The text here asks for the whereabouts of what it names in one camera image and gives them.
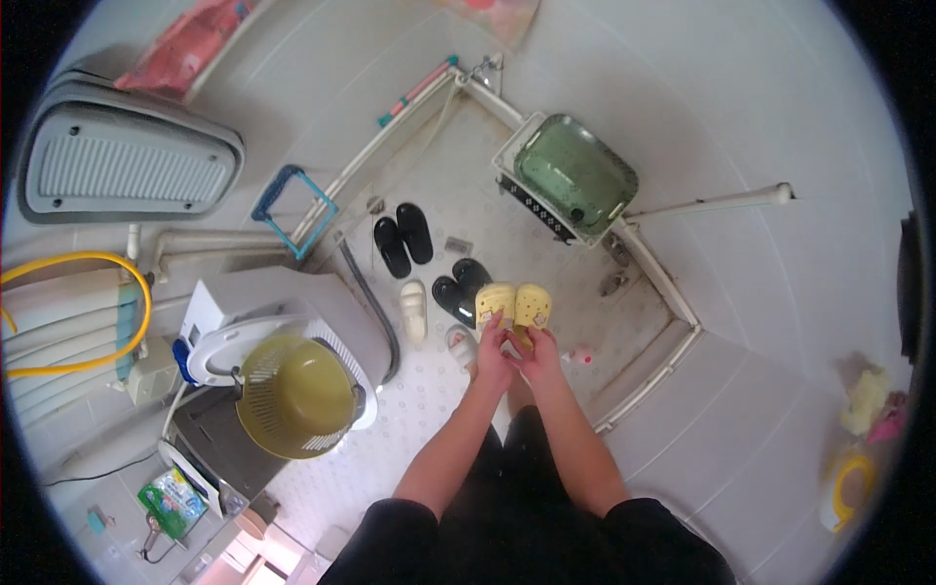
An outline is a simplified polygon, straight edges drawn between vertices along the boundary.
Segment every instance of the hand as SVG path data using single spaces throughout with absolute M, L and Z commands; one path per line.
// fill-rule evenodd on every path
M 513 331 L 508 331 L 506 338 L 520 354 L 520 359 L 510 354 L 505 354 L 505 359 L 523 372 L 530 381 L 532 390 L 537 390 L 537 387 L 550 381 L 564 382 L 565 375 L 559 363 L 559 348 L 552 332 L 534 327 L 528 327 L 526 332 L 533 343 L 533 349 L 528 349 Z
M 477 345 L 477 377 L 498 395 L 504 394 L 514 377 L 514 368 L 501 352 L 508 331 L 500 326 L 504 311 L 495 313 L 481 332 Z

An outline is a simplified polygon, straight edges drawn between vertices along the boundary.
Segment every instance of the person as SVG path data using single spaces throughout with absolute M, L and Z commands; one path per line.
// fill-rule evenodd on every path
M 319 583 L 734 583 L 715 548 L 631 497 L 552 333 L 528 329 L 530 348 L 500 321 L 477 346 L 467 329 L 448 336 L 476 352 L 461 403 Z M 501 445 L 490 421 L 505 392 Z

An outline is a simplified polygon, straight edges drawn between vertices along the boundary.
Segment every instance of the blue towel rack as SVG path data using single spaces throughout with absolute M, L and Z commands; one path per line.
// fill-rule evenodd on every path
M 283 232 L 283 230 L 276 225 L 276 222 L 273 221 L 273 217 L 270 215 L 270 207 L 273 203 L 276 202 L 276 199 L 283 194 L 283 190 L 286 187 L 286 184 L 289 183 L 289 180 L 293 177 L 299 177 L 302 181 L 308 185 L 312 192 L 315 194 L 318 200 L 325 203 L 325 206 L 322 208 L 323 214 L 319 214 L 313 220 L 313 230 L 309 234 L 309 237 L 305 239 L 302 245 L 297 246 L 292 240 L 289 239 L 289 236 Z M 283 168 L 280 168 L 280 171 L 276 174 L 276 178 L 267 186 L 267 189 L 263 192 L 263 195 L 260 196 L 260 200 L 254 207 L 254 210 L 250 213 L 251 219 L 256 222 L 263 222 L 270 226 L 276 235 L 280 237 L 286 246 L 292 251 L 296 256 L 297 260 L 302 260 L 306 254 L 309 253 L 309 249 L 312 247 L 312 244 L 318 239 L 321 235 L 322 230 L 325 229 L 325 226 L 329 224 L 331 219 L 338 213 L 338 206 L 335 205 L 334 201 L 329 199 L 325 193 L 318 188 L 318 185 L 313 183 L 312 179 L 305 174 L 301 167 L 297 165 L 286 165 Z

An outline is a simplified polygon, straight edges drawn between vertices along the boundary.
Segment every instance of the power cord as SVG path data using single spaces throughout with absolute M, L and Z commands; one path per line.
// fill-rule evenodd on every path
M 159 558 L 156 559 L 155 561 L 151 561 L 151 560 L 150 560 L 150 557 L 149 557 L 149 552 L 146 550 L 146 548 L 144 548 L 144 549 L 142 549 L 142 550 L 139 551 L 139 556 L 140 556 L 140 558 L 143 559 L 143 561 L 146 561 L 146 562 L 149 563 L 149 564 L 157 564 L 157 563 L 159 563 L 160 561 L 162 561 L 163 559 L 166 558 L 166 555 L 168 555 L 169 552 L 170 552 L 171 550 L 173 550 L 177 544 L 179 544 L 179 541 L 180 541 L 180 540 L 182 540 L 183 538 L 186 538 L 186 537 L 189 535 L 189 533 L 191 533 L 193 530 L 195 530 L 195 527 L 198 526 L 198 523 L 201 522 L 201 519 L 205 518 L 205 515 L 206 515 L 206 514 L 208 514 L 207 511 L 204 512 L 201 516 L 199 516 L 198 519 L 195 520 L 195 522 L 194 522 L 191 526 L 188 527 L 188 530 L 185 531 L 185 534 L 183 534 L 182 536 L 180 536 L 180 537 L 177 538 L 176 540 L 173 540 L 173 541 L 172 541 L 172 544 L 169 545 L 169 548 L 166 549 L 166 552 L 164 552 L 164 553 L 162 554 L 161 557 L 159 557 Z
M 131 465 L 136 465 L 137 463 L 143 463 L 144 461 L 148 460 L 150 457 L 152 457 L 152 456 L 155 455 L 155 454 L 156 454 L 156 453 L 155 453 L 155 451 L 154 451 L 153 453 L 150 453 L 149 455 L 147 455 L 147 456 L 144 457 L 143 459 L 137 459 L 136 461 L 131 461 L 131 462 L 129 462 L 127 465 L 122 465 L 121 467 L 118 467 L 117 469 L 108 471 L 108 472 L 106 472 L 105 474 L 101 474 L 101 475 L 92 475 L 92 476 L 90 476 L 90 477 L 70 477 L 69 479 L 59 479 L 58 481 L 53 481 L 53 482 L 51 482 L 51 483 L 42 484 L 42 487 L 43 487 L 43 488 L 51 488 L 52 486 L 57 486 L 57 485 L 59 485 L 60 483 L 68 483 L 69 481 L 90 481 L 90 480 L 92 480 L 92 479 L 100 479 L 101 477 L 107 477 L 108 475 L 116 474 L 116 473 L 119 472 L 119 471 L 123 471 L 124 469 L 126 469 L 127 467 L 130 467 Z

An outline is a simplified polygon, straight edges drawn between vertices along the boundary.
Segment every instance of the green package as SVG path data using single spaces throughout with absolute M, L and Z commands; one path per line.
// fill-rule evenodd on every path
M 137 493 L 143 507 L 159 522 L 159 527 L 173 540 L 205 513 L 205 503 L 178 469 L 170 469 Z

